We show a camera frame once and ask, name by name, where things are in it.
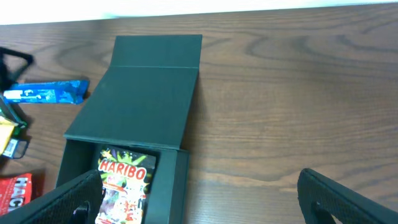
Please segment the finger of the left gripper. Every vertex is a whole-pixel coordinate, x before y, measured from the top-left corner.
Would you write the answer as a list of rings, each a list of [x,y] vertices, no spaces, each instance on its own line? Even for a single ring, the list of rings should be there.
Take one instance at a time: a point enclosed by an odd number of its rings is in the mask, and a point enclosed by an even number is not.
[[[34,63],[34,56],[1,47],[1,90],[8,90]]]

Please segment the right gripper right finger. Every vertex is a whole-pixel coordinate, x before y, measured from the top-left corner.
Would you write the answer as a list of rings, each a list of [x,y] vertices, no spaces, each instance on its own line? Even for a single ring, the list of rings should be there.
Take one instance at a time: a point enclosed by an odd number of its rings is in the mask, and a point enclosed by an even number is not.
[[[309,168],[300,172],[297,191],[306,223],[397,223],[397,212]]]

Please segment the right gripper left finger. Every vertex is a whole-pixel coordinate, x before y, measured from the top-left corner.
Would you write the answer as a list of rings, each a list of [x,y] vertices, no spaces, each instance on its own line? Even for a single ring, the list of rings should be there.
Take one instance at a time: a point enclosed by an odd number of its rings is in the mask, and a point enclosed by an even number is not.
[[[103,201],[103,183],[89,170],[27,205],[1,217],[3,224],[94,224]]]

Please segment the yellow Hacks candy bag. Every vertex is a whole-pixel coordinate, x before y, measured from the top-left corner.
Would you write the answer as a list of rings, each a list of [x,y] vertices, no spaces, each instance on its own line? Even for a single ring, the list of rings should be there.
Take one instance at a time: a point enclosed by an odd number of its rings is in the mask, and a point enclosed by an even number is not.
[[[14,129],[18,126],[17,123],[13,121],[9,121],[5,117],[1,116],[1,124],[0,124],[0,154],[3,154],[9,140],[14,132]]]

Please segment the Haribo gummy candy bag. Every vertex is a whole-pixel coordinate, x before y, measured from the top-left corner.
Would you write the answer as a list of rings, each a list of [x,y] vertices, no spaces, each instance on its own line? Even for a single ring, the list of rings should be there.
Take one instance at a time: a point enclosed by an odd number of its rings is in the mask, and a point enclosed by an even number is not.
[[[97,168],[103,183],[104,198],[95,223],[141,224],[156,157],[104,146],[99,151]]]

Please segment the blue Oreo cookie pack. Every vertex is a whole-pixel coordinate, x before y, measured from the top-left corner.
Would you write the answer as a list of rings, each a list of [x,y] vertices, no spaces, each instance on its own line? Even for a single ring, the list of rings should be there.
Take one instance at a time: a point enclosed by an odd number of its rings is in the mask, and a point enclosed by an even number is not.
[[[67,80],[45,83],[22,83],[4,91],[9,103],[80,104],[90,85],[88,80]]]

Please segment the black cardboard gift box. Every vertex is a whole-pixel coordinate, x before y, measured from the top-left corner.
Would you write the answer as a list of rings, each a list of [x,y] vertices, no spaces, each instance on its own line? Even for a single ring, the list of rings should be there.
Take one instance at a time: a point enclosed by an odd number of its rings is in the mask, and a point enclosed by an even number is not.
[[[201,42],[201,35],[116,37],[108,70],[65,132],[57,185],[95,169],[104,147],[153,155],[143,221],[183,222],[189,155],[181,144]]]

